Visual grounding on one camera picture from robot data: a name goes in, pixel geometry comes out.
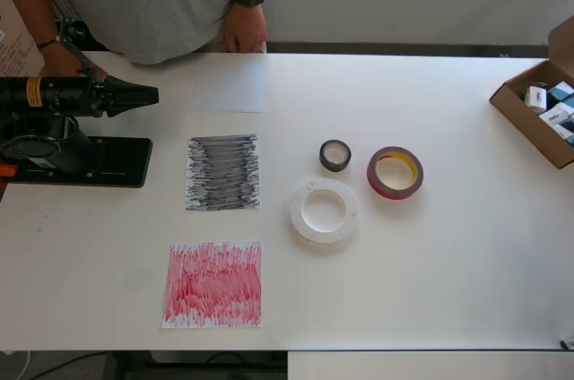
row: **red scribbled paper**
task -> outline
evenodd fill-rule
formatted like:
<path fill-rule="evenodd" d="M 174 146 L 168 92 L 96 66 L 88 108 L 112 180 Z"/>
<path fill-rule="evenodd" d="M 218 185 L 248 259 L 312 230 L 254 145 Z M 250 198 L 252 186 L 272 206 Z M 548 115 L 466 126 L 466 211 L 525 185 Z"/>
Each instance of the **red scribbled paper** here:
<path fill-rule="evenodd" d="M 261 324 L 261 244 L 171 247 L 164 328 Z"/>

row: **open cardboard box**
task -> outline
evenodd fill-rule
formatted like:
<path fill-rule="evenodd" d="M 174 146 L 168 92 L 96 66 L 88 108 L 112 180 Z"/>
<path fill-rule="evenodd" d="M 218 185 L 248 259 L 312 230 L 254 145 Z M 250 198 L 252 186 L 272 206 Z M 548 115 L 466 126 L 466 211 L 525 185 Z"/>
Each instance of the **open cardboard box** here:
<path fill-rule="evenodd" d="M 505 82 L 491 97 L 496 107 L 556 168 L 574 161 L 574 147 L 564 141 L 524 103 L 526 88 L 535 82 L 574 87 L 574 17 L 548 36 L 548 60 Z"/>

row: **blank white paper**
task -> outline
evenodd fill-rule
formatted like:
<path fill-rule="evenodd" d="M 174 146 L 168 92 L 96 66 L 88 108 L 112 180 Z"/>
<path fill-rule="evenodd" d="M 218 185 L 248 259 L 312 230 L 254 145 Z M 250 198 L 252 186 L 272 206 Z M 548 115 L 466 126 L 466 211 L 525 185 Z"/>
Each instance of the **blank white paper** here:
<path fill-rule="evenodd" d="M 264 111 L 267 81 L 265 55 L 205 55 L 193 68 L 187 106 L 190 111 Z"/>

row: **box flap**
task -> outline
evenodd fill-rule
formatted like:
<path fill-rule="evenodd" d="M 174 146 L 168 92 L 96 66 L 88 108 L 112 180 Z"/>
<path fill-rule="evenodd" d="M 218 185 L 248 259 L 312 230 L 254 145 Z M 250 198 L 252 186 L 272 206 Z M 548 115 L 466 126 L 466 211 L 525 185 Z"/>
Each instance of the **box flap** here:
<path fill-rule="evenodd" d="M 548 57 L 562 71 L 574 77 L 574 17 L 548 35 Z"/>

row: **tape roll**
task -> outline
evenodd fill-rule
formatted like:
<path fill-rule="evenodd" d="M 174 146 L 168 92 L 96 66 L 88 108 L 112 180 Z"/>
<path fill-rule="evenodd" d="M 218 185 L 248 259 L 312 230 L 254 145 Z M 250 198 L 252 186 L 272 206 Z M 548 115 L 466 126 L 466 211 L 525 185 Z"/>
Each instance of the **tape roll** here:
<path fill-rule="evenodd" d="M 311 228 L 303 217 L 303 207 L 307 198 L 322 190 L 338 196 L 345 209 L 341 226 L 328 232 Z M 310 180 L 299 187 L 291 199 L 289 214 L 291 223 L 299 235 L 317 244 L 332 244 L 351 237 L 356 233 L 359 223 L 359 207 L 355 196 L 343 183 L 330 178 Z"/>
<path fill-rule="evenodd" d="M 377 175 L 377 164 L 384 158 L 395 158 L 402 160 L 411 170 L 413 179 L 411 184 L 405 189 L 394 189 L 393 187 L 385 185 Z M 414 194 L 422 185 L 422 165 L 420 161 L 407 149 L 401 147 L 386 147 L 377 151 L 370 159 L 367 167 L 367 179 L 370 186 L 380 194 L 388 199 L 403 200 Z"/>
<path fill-rule="evenodd" d="M 342 171 L 347 168 L 351 161 L 351 149 L 347 144 L 339 140 L 323 142 L 319 149 L 319 161 L 329 171 Z"/>

